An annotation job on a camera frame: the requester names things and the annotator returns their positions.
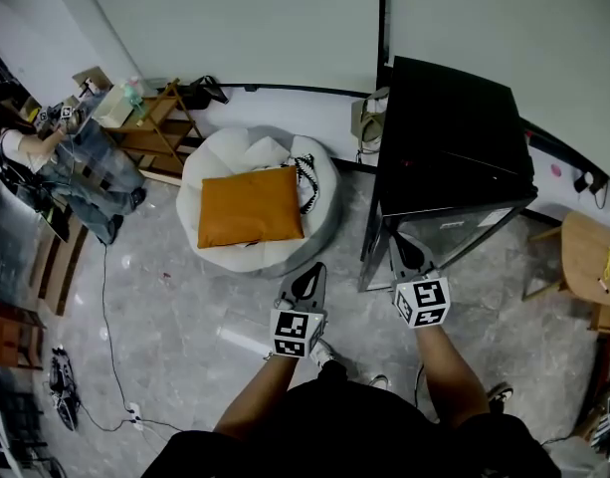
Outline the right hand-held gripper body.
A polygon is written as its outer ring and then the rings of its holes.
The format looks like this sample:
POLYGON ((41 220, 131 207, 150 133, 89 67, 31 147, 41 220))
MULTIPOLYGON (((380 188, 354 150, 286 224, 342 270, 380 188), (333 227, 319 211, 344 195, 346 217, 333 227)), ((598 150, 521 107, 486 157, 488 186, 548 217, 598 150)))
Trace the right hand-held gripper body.
POLYGON ((451 307, 448 279, 439 269, 408 282, 394 279, 393 306, 411 329, 442 325, 451 307))

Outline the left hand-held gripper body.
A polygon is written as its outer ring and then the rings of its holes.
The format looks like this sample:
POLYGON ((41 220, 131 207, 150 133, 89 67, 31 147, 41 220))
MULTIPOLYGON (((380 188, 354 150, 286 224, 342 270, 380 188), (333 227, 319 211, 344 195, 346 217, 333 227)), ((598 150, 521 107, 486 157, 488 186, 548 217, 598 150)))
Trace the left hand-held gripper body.
POLYGON ((288 300, 276 300, 270 318, 273 354, 288 358, 307 358, 322 337, 325 325, 324 312, 313 312, 288 300))

